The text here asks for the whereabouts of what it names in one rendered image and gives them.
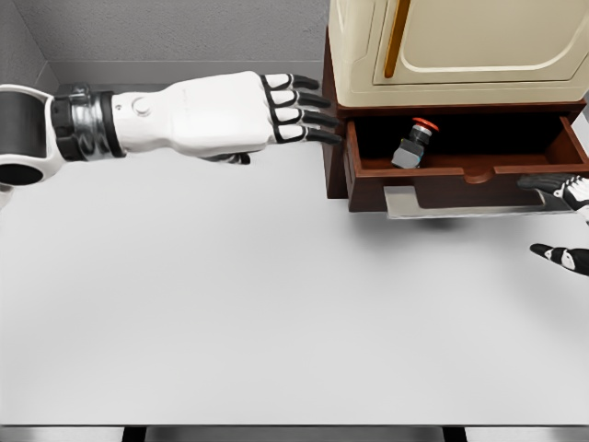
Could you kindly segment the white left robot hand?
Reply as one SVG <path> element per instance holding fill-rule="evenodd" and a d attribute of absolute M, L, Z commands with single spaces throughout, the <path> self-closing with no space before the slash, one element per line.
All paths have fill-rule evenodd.
<path fill-rule="evenodd" d="M 317 95 L 317 80 L 296 74 L 252 71 L 210 76 L 170 88 L 170 146 L 211 162 L 247 165 L 269 145 L 320 142 L 338 145 L 339 120 L 324 112 L 331 102 Z"/>

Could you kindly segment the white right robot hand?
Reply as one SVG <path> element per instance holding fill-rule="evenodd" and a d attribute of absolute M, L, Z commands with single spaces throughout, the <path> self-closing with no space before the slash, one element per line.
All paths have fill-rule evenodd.
<path fill-rule="evenodd" d="M 589 178 L 571 173 L 524 175 L 517 181 L 522 190 L 550 194 L 581 215 L 589 226 Z M 589 277 L 589 249 L 568 249 L 535 243 L 529 249 L 537 256 L 566 270 Z"/>

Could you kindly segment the brown wooden drawer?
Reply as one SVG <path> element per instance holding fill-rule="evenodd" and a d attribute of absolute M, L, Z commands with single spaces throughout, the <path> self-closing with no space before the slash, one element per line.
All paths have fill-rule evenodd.
<path fill-rule="evenodd" d="M 392 165 L 414 121 L 409 116 L 355 118 L 344 150 L 349 208 L 384 212 L 386 186 L 411 186 L 421 207 L 539 204 L 516 182 L 526 174 L 568 172 L 589 178 L 589 154 L 558 113 L 434 114 L 437 126 L 416 169 Z"/>

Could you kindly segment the grey switch with red button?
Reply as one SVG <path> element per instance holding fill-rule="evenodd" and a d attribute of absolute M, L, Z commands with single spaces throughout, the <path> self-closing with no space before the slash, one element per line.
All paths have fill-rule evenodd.
<path fill-rule="evenodd" d="M 433 133 L 439 132 L 439 127 L 428 120 L 414 117 L 412 121 L 409 135 L 401 139 L 391 159 L 398 169 L 418 169 Z"/>

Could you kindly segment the brown wooden drawer cabinet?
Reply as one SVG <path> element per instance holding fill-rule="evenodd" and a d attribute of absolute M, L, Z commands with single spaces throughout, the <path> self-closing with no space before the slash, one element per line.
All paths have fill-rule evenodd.
<path fill-rule="evenodd" d="M 327 47 L 324 55 L 323 67 L 323 94 L 333 102 L 332 114 L 337 116 L 341 124 L 337 128 L 337 134 L 342 135 L 343 141 L 336 146 L 324 145 L 323 156 L 326 174 L 327 196 L 330 199 L 345 199 L 349 206 L 349 195 L 346 180 L 346 164 L 344 150 L 346 143 L 347 123 L 355 118 L 383 117 L 383 116 L 409 116 L 421 117 L 428 120 L 434 114 L 498 114 L 498 113 L 558 113 L 567 117 L 571 123 L 581 114 L 585 106 L 584 100 L 573 102 L 553 103 L 521 103 L 521 104 L 456 104 L 449 106 L 393 106 L 393 107 L 345 107 L 338 102 L 338 93 L 334 85 L 333 62 L 331 60 L 332 49 Z M 394 190 L 411 186 L 386 186 Z"/>

